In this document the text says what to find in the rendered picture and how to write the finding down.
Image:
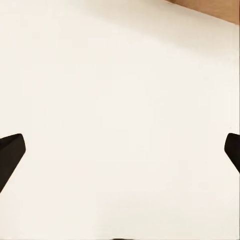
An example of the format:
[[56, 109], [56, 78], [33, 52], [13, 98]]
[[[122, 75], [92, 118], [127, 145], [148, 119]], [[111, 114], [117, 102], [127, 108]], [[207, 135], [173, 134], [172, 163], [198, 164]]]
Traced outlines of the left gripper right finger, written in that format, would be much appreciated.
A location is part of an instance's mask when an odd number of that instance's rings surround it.
[[240, 135], [229, 133], [227, 135], [224, 151], [240, 173]]

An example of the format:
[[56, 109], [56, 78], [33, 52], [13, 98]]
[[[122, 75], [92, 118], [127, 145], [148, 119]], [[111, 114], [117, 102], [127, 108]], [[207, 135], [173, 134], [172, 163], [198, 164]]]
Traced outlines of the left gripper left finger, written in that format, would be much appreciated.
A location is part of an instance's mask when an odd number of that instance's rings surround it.
[[0, 138], [0, 193], [25, 153], [26, 144], [22, 133]]

